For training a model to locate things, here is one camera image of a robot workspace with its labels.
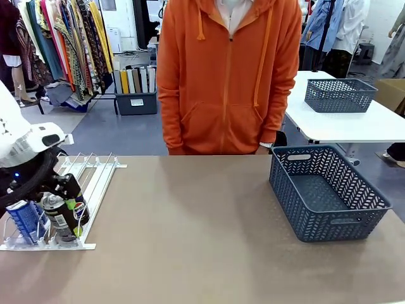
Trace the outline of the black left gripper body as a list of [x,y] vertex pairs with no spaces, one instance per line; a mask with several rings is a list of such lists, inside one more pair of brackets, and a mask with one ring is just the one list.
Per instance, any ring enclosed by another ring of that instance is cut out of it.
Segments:
[[1,169],[1,197],[9,195],[12,190],[17,196],[24,197],[38,187],[43,179],[39,168],[16,166]]

